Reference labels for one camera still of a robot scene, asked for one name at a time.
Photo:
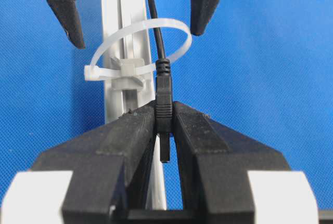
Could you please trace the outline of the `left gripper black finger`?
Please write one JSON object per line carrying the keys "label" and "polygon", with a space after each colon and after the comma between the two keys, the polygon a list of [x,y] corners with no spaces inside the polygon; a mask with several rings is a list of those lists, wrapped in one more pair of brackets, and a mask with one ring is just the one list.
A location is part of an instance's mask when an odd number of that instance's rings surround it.
{"label": "left gripper black finger", "polygon": [[203,223],[254,223],[250,170],[289,171],[277,150],[183,103],[173,104],[183,207]]}

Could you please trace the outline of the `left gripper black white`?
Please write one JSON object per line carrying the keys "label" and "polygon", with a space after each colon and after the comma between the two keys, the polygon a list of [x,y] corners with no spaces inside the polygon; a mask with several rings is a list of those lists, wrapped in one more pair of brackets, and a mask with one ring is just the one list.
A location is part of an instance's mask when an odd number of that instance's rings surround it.
{"label": "left gripper black white", "polygon": [[[155,139],[150,102],[42,152],[31,170],[54,171],[17,173],[1,223],[207,223],[198,211],[144,210]],[[332,223],[332,211],[317,210],[303,172],[251,170],[246,177],[250,223]]]}

